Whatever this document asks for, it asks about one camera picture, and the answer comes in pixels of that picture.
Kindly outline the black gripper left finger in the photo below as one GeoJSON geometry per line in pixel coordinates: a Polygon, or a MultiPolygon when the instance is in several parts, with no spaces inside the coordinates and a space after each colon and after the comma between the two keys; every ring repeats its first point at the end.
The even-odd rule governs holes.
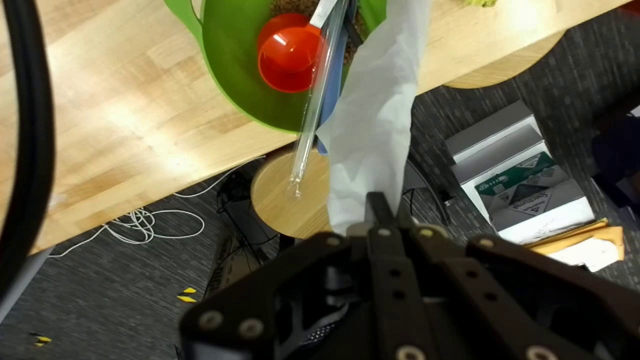
{"type": "Polygon", "coordinates": [[[366,243],[319,232],[179,319],[184,360],[373,360],[366,243]]]}

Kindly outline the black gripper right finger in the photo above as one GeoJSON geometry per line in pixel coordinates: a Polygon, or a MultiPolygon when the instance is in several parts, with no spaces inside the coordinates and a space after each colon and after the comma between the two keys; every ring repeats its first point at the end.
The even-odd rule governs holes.
{"type": "Polygon", "coordinates": [[[495,236],[455,243],[366,195],[378,351],[403,360],[640,360],[637,293],[495,236]]]}

